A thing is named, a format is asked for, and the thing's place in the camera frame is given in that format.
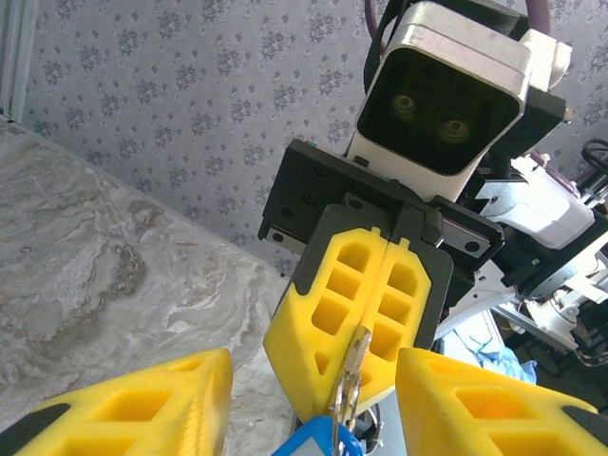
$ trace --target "marble surface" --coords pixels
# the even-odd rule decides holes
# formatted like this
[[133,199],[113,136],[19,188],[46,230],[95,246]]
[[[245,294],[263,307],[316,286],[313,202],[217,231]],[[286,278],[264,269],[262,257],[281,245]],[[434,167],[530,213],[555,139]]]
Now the marble surface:
[[46,140],[0,132],[0,429],[50,396],[226,347],[224,454],[270,454],[292,422],[261,348],[285,279]]

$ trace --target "yellow foam pad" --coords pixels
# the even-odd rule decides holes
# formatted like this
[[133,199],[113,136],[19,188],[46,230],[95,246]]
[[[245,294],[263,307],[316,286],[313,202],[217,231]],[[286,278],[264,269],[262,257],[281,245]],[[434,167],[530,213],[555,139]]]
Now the yellow foam pad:
[[408,456],[608,456],[561,408],[597,411],[550,389],[419,349],[396,388]]
[[220,455],[231,388],[227,350],[129,373],[44,403],[70,409],[17,455]]
[[380,230],[334,235],[313,285],[291,284],[264,337],[264,349],[303,422],[327,414],[328,400],[354,329],[371,331],[358,410],[394,387],[397,353],[413,344],[430,290],[418,256]]

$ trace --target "floral wallpaper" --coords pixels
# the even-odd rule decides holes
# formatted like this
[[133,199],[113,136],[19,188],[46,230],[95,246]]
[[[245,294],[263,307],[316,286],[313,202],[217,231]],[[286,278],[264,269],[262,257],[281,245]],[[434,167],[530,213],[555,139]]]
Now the floral wallpaper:
[[[608,131],[608,0],[551,3],[576,119],[541,151],[572,176]],[[363,0],[41,1],[23,123],[290,272],[264,203],[291,138],[344,150],[369,43]]]

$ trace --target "gray marble countertop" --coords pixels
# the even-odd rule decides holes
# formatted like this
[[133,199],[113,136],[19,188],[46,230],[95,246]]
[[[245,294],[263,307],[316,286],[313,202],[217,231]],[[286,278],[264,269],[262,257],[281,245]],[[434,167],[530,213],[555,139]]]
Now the gray marble countertop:
[[224,454],[270,454],[292,423],[261,348],[285,279],[54,144],[0,128],[0,429],[50,396],[225,347]]

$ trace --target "wall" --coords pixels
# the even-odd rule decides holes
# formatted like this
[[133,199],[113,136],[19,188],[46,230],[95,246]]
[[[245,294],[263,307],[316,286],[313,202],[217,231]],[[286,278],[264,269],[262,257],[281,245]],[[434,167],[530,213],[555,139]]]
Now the wall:
[[[523,0],[506,0],[523,7]],[[569,175],[608,126],[608,0],[554,1],[577,111],[541,146]],[[363,0],[40,2],[24,124],[254,255],[285,145],[341,152],[363,100]]]

